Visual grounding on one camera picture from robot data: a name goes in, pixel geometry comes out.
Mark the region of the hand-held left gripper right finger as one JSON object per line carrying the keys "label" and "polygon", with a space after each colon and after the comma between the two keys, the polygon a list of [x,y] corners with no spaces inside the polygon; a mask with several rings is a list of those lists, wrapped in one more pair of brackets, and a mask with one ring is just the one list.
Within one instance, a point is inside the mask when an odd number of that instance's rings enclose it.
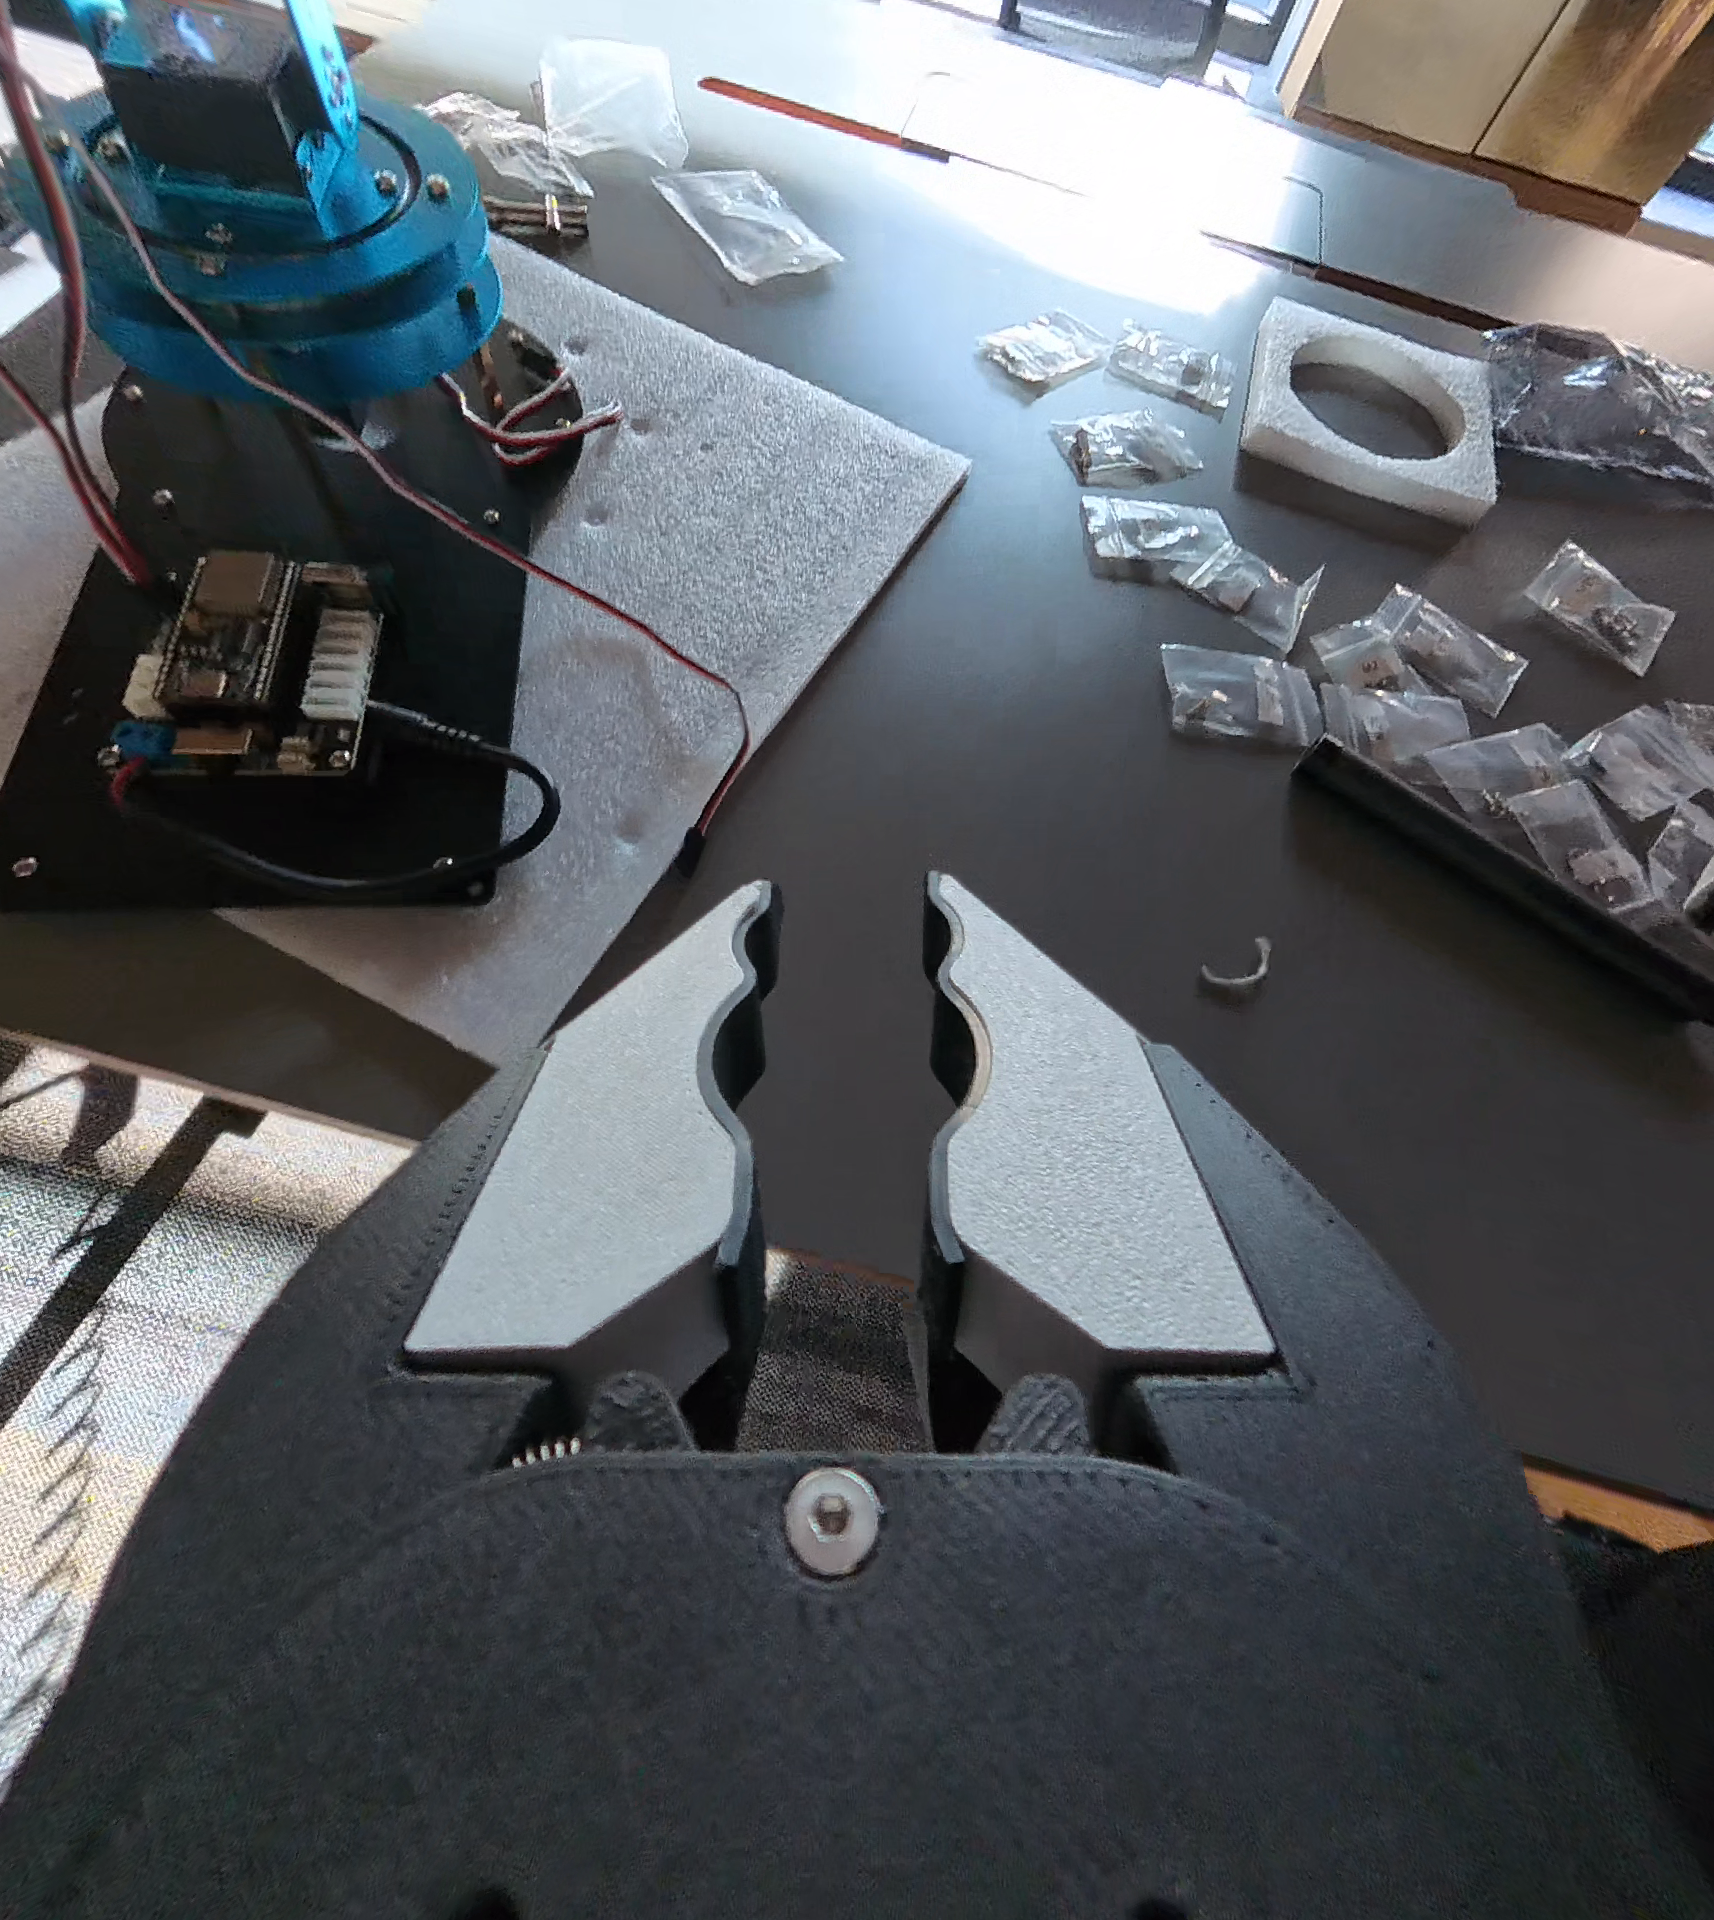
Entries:
{"label": "hand-held left gripper right finger", "polygon": [[922,885],[930,1066],[925,1420],[986,1437],[1020,1381],[1066,1381],[1101,1446],[1154,1388],[1278,1396],[1278,1337],[1160,1074],[1166,1057],[959,878]]}

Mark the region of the large clear plastic bag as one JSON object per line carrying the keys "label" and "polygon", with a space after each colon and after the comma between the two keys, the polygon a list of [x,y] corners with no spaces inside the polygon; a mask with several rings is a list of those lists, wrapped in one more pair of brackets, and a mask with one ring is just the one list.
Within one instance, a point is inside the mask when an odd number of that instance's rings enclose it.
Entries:
{"label": "large clear plastic bag", "polygon": [[446,93],[418,108],[454,135],[493,199],[568,199],[587,204],[594,188],[550,130],[472,93]]}
{"label": "large clear plastic bag", "polygon": [[844,265],[827,244],[751,168],[658,175],[654,193],[742,286],[815,276]]}
{"label": "large clear plastic bag", "polygon": [[556,150],[630,154],[679,173],[689,143],[666,51],[611,38],[556,38],[540,54],[534,100]]}

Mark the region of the tall glossy cabinet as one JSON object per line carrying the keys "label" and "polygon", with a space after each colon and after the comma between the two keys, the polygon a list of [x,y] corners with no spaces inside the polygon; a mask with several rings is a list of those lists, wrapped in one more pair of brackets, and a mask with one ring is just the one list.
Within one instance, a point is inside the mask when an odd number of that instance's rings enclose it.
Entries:
{"label": "tall glossy cabinet", "polygon": [[1276,99],[1301,126],[1628,232],[1714,126],[1714,2],[1318,2]]}

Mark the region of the black controller circuit board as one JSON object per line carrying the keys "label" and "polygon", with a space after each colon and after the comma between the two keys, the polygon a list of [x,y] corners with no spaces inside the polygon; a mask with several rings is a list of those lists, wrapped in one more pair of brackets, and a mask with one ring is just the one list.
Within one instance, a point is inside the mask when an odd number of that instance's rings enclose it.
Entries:
{"label": "black controller circuit board", "polygon": [[213,549],[130,667],[103,764],[179,778],[339,781],[360,769],[385,636],[381,580]]}

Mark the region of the white foam block with hole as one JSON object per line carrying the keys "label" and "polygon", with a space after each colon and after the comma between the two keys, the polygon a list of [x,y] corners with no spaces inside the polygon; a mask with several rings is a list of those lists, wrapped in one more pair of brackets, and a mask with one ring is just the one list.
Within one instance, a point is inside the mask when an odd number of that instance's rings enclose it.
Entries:
{"label": "white foam block with hole", "polygon": [[[1428,417],[1441,452],[1390,456],[1349,441],[1301,401],[1301,370],[1371,376]],[[1486,363],[1300,301],[1272,301],[1257,323],[1237,448],[1357,501],[1461,529],[1480,524],[1497,502]]]}

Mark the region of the dark plastic bag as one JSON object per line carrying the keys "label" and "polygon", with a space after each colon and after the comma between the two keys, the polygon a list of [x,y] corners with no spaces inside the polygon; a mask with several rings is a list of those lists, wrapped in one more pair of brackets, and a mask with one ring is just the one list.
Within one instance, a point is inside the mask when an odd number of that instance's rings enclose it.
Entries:
{"label": "dark plastic bag", "polygon": [[1714,508],[1714,381],[1650,349],[1547,323],[1484,332],[1496,446],[1628,474]]}

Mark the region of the grey foam sheet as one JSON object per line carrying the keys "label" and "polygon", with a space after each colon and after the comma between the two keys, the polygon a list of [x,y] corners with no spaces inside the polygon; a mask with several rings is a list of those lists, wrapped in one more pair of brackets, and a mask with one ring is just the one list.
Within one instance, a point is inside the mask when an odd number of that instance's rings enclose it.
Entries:
{"label": "grey foam sheet", "polygon": [[[968,460],[502,244],[508,318],[624,423],[585,451],[532,555],[700,665],[760,745],[965,484]],[[83,582],[88,534],[34,430],[0,446],[0,784]],[[560,826],[495,903],[240,911],[232,924],[499,1062],[545,1030],[669,869],[740,745],[729,697],[626,626],[486,563],[521,616],[510,742]]]}

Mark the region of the dark desk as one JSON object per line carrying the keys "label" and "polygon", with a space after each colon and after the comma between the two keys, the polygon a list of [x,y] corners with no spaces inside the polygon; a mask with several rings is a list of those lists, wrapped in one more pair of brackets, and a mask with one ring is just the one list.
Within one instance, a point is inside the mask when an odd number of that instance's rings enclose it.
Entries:
{"label": "dark desk", "polygon": [[[1097,209],[685,94],[700,165],[771,175],[844,252],[729,290],[660,199],[601,161],[590,276],[962,452],[956,502],[832,654],[710,832],[585,976],[603,995],[754,878],[784,901],[768,1066],[747,1096],[766,1234],[907,1279],[949,1112],[920,961],[928,870],[1173,1045],[1390,1265],[1533,1463],[1714,1512],[1714,1030],[1612,978],[1361,818],[1291,758],[1170,731],[1157,648],[1227,622],[1101,582],[1062,462],[972,341],[1063,307],[1148,318],[1214,276],[1219,320],[1283,292],[1099,242]],[[1170,268],[1178,292],[1096,292]],[[1714,513],[1604,514],[1618,572],[1682,607],[1660,654],[1714,702]],[[1225,1000],[1199,966],[1268,982]],[[206,914],[0,917],[0,1028],[393,1140],[489,1072],[469,1053]]]}

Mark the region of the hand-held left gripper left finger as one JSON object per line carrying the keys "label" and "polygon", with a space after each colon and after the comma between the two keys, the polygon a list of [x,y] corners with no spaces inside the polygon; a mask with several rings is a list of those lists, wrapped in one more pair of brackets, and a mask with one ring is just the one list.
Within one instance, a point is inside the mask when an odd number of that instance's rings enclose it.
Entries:
{"label": "hand-held left gripper left finger", "polygon": [[768,1064],[782,894],[751,880],[553,1030],[404,1343],[425,1375],[534,1375],[587,1411],[641,1375],[734,1445],[766,1328],[740,1106]]}

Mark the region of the scattered small parts bags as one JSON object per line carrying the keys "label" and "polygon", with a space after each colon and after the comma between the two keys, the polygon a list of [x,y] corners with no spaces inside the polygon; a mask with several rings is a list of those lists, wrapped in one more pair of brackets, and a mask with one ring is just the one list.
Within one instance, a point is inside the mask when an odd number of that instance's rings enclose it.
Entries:
{"label": "scattered small parts bags", "polygon": [[[1366,451],[1425,460],[1444,434],[1373,376],[1301,369],[1308,410]],[[1133,409],[1053,420],[1050,441],[1082,484],[1089,570],[1175,590],[1239,629],[1244,643],[1160,648],[1168,720],[1199,741],[1310,748],[1323,736],[1399,782],[1444,798],[1484,832],[1521,843],[1581,899],[1628,921],[1685,921],[1685,899],[1714,857],[1714,702],[1646,698],[1585,733],[1517,717],[1521,692],[1546,702],[1515,641],[1461,616],[1429,590],[1390,582],[1366,610],[1310,630],[1321,572],[1295,576],[1241,543],[1214,508],[1148,497],[1201,472],[1173,418]],[[1592,482],[1628,508],[1714,507],[1629,474],[1530,459],[1493,445],[1521,479]],[[1361,508],[1445,521],[1357,498],[1272,462]]]}

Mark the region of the black screwdriver tool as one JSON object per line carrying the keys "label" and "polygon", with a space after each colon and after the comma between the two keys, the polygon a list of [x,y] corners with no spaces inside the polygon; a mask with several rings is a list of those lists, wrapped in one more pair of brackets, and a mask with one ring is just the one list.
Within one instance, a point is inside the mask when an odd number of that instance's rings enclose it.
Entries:
{"label": "black screwdriver tool", "polygon": [[1356,750],[1321,736],[1295,758],[1291,781],[1390,832],[1407,851],[1610,975],[1666,1019],[1714,1030],[1709,972],[1533,869],[1521,854],[1477,832],[1459,812],[1429,801]]}

